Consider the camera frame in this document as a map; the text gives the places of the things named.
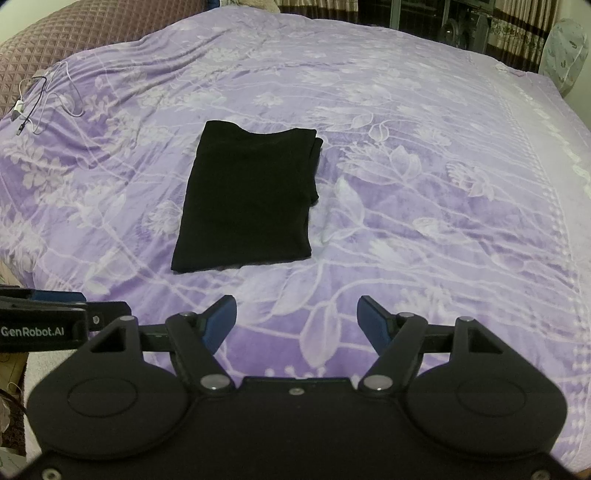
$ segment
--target floral pattern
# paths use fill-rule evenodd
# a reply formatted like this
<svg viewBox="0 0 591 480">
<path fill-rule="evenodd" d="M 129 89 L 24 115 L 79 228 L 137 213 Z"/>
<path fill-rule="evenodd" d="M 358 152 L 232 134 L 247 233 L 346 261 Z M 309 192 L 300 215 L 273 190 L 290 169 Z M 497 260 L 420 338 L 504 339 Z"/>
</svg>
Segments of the floral pattern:
<svg viewBox="0 0 591 480">
<path fill-rule="evenodd" d="M 358 382 L 375 359 L 362 295 L 437 324 L 471 315 L 562 389 L 553 455 L 584 468 L 591 134 L 549 79 L 387 28 L 241 7 L 68 62 L 84 115 L 48 106 L 40 135 L 0 121 L 0 261 L 25 285 L 125 300 L 144 324 L 234 295 L 216 357 L 237 381 Z M 170 271 L 211 119 L 317 130 L 311 258 Z"/>
</svg>

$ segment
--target curtain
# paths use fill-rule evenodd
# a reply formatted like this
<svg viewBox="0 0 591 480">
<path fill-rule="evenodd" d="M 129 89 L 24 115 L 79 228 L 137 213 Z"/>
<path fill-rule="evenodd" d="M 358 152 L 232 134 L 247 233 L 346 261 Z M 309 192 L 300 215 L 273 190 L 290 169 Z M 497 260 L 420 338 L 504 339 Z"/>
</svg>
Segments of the curtain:
<svg viewBox="0 0 591 480">
<path fill-rule="evenodd" d="M 281 13 L 298 14 L 308 18 L 327 18 L 344 22 L 359 22 L 357 0 L 277 0 Z"/>
<path fill-rule="evenodd" d="M 560 0 L 496 0 L 486 54 L 509 67 L 537 72 Z"/>
</svg>

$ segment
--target bed sheet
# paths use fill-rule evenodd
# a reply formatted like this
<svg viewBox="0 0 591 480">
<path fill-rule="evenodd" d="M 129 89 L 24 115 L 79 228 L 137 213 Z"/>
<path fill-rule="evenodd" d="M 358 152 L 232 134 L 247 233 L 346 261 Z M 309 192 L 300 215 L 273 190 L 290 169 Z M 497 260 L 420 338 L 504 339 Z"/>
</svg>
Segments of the bed sheet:
<svg viewBox="0 0 591 480">
<path fill-rule="evenodd" d="M 471 315 L 563 390 L 553 453 L 591 465 L 591 134 L 549 79 L 386 28 L 248 7 L 68 63 L 82 117 L 52 96 L 40 134 L 0 122 L 0 260 L 25 285 L 125 300 L 144 324 L 234 295 L 238 325 L 217 358 L 236 380 L 359 381 L 375 360 L 361 295 L 433 323 Z M 50 90 L 77 109 L 52 72 Z M 210 119 L 318 130 L 310 259 L 170 271 Z"/>
</svg>

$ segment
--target screw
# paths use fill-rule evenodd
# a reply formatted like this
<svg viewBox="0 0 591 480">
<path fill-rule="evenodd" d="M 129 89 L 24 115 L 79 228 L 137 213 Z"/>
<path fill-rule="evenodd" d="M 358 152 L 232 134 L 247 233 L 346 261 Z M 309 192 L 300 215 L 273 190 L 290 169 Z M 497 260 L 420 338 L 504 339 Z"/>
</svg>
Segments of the screw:
<svg viewBox="0 0 591 480">
<path fill-rule="evenodd" d="M 363 379 L 363 384 L 371 390 L 381 391 L 389 389 L 394 382 L 386 375 L 370 375 Z"/>
<path fill-rule="evenodd" d="M 43 480 L 61 480 L 61 473 L 55 468 L 46 468 L 41 473 Z"/>
<path fill-rule="evenodd" d="M 205 375 L 201 379 L 201 385 L 208 390 L 221 390 L 230 384 L 230 379 L 222 374 Z"/>
<path fill-rule="evenodd" d="M 538 470 L 531 476 L 531 480 L 550 480 L 550 472 L 548 470 Z"/>
</svg>

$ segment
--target black cable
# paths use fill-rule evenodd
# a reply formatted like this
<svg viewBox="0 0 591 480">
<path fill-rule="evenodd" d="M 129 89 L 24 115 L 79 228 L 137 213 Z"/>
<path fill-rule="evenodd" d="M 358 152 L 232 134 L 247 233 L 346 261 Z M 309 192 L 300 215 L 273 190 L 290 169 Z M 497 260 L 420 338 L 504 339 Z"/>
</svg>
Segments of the black cable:
<svg viewBox="0 0 591 480">
<path fill-rule="evenodd" d="M 0 397 L 5 398 L 6 400 L 10 401 L 12 405 L 16 406 L 21 412 L 25 415 L 27 414 L 27 409 L 25 405 L 20 403 L 16 398 L 14 398 L 10 393 L 0 388 Z"/>
<path fill-rule="evenodd" d="M 41 86 L 41 92 L 39 92 L 39 96 L 37 97 L 37 101 L 35 102 L 35 105 L 33 105 L 33 108 L 31 109 L 31 111 L 27 115 L 27 118 L 25 118 L 25 121 L 21 124 L 20 127 L 18 127 L 17 135 L 20 135 L 22 133 L 22 131 L 24 130 L 25 125 L 27 124 L 27 122 L 31 118 L 31 115 L 35 111 L 35 108 L 37 108 L 37 105 L 39 105 L 39 102 L 41 101 L 41 97 L 43 96 L 43 92 L 45 91 L 45 85 L 47 84 L 47 77 L 44 75 L 39 75 L 39 76 L 35 76 L 35 77 L 30 78 L 30 80 L 33 80 L 33 79 L 43 79 L 43 85 Z"/>
</svg>

